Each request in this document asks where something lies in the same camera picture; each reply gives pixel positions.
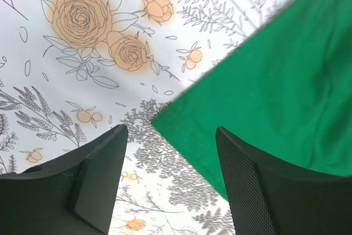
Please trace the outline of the green t shirt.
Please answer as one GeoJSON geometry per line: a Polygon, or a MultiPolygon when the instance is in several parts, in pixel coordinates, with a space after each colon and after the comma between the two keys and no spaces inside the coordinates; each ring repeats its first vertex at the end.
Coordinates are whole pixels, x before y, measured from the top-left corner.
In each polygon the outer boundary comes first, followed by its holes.
{"type": "Polygon", "coordinates": [[[351,0],[296,0],[153,121],[222,196],[215,132],[351,175],[351,0]]]}

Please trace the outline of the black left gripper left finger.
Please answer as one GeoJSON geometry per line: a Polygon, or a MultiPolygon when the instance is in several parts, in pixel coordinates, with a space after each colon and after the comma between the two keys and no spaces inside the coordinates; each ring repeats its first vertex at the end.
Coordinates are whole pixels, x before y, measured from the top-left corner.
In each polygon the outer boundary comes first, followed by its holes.
{"type": "Polygon", "coordinates": [[[1,175],[1,234],[107,234],[127,149],[117,125],[22,173],[1,175]]]}

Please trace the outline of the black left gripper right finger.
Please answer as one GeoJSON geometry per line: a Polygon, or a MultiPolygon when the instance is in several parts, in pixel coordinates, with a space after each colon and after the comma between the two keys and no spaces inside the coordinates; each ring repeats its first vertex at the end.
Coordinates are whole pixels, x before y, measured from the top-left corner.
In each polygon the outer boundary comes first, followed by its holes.
{"type": "Polygon", "coordinates": [[[351,178],[281,160],[223,127],[216,145],[236,234],[351,234],[351,178]]]}

